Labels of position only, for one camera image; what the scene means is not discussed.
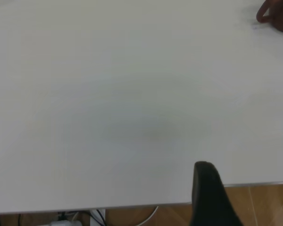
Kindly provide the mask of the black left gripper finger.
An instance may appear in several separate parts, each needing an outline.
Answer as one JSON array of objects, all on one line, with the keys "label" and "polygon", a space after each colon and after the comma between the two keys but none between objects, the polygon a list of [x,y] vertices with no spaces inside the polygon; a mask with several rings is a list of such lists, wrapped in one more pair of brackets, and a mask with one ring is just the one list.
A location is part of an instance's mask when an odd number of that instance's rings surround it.
[{"label": "black left gripper finger", "polygon": [[191,226],[241,226],[215,166],[194,164]]}]

